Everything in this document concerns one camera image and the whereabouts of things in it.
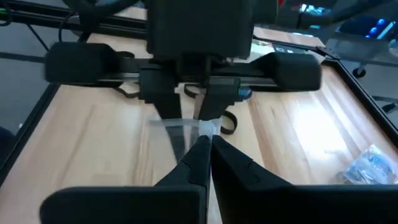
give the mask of black frame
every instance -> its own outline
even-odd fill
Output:
[[[64,17],[71,13],[71,10],[69,9],[45,6],[23,1],[9,1],[9,5],[15,13],[14,22],[29,23],[37,26],[58,28],[60,23],[64,20]],[[7,17],[4,14],[0,14],[0,20],[6,19]],[[69,22],[65,23],[64,29],[84,30],[81,25],[71,24]],[[99,34],[128,37],[132,39],[146,39],[146,22],[138,19],[110,16],[101,21],[95,32]],[[89,36],[89,33],[84,32],[79,38],[79,41],[85,42],[89,38]],[[326,59],[323,64],[331,66],[336,70],[337,74],[343,79],[343,81],[348,85],[348,87],[354,93],[357,99],[367,109],[369,114],[378,123],[386,136],[391,140],[395,147],[398,148],[398,129],[391,123],[391,121],[387,117],[387,114],[385,114],[385,112],[383,112],[383,110],[378,107],[372,97],[363,89],[357,79],[340,62],[341,59],[338,55],[322,47],[292,44],[280,42],[277,40],[260,39],[257,37],[254,38],[271,42],[273,44],[294,47],[302,50],[311,50],[325,55]],[[39,63],[44,62],[43,57],[2,52],[0,52],[0,58]],[[36,128],[43,114],[45,113],[47,107],[51,103],[59,87],[60,86],[56,84],[50,84],[47,87],[40,100],[36,103],[34,109],[26,119],[26,122],[19,130],[11,153],[8,155],[6,161],[3,164],[0,164],[0,186],[6,179],[10,169],[12,168],[19,154],[23,150],[26,142],[29,140],[30,136],[34,132],[34,129]]]

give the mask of wood grain surface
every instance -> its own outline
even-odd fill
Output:
[[[281,40],[279,32],[261,32]],[[143,40],[92,35],[90,42],[150,57]],[[239,126],[224,138],[293,184],[333,183],[372,144],[398,161],[394,146],[336,72],[322,70],[319,91],[254,93],[231,106]],[[181,99],[184,117],[192,117],[193,100],[184,94]],[[0,223],[39,223],[42,201],[65,187],[154,185],[176,165],[165,131],[148,123],[154,117],[152,105],[114,90],[61,86],[0,188]],[[213,187],[208,223],[221,223]]]

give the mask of small plastic bag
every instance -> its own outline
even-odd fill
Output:
[[[397,168],[394,161],[372,145],[340,173],[340,179],[345,184],[396,184]]]
[[[200,136],[206,135],[211,140],[214,134],[220,134],[221,120],[152,118],[147,127],[150,161],[147,167],[152,167],[152,184],[155,184],[177,165]]]

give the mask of plastic packaging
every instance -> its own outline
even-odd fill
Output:
[[[196,143],[199,136],[207,135],[210,139],[214,134],[220,134],[221,119],[198,121],[194,119],[166,119],[150,118],[147,129],[142,133],[141,156],[147,159],[146,172],[150,172],[152,184],[157,183],[167,175],[180,159]]]
[[[365,150],[340,174],[345,184],[396,184],[398,165],[376,146]]]

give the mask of gray floor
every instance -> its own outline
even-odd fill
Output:
[[[63,6],[61,0],[30,0],[53,6]],[[57,29],[34,27],[49,46],[57,41]],[[64,40],[76,41],[77,37],[65,31]],[[336,45],[331,40],[328,45],[337,46],[338,50],[352,51],[360,49],[357,44],[343,42]],[[0,52],[12,52],[26,55],[43,56],[44,48],[36,40],[24,24],[12,24],[0,27]],[[389,60],[388,53],[379,54],[377,57]],[[356,68],[359,63],[344,62],[349,70]],[[16,133],[19,124],[23,123],[30,111],[45,90],[47,83],[42,79],[43,65],[20,62],[15,60],[0,59],[0,126]],[[366,67],[367,75],[360,79],[365,89],[371,95],[387,96],[398,99],[398,69],[369,65]],[[390,119],[398,125],[398,112],[389,115]]]

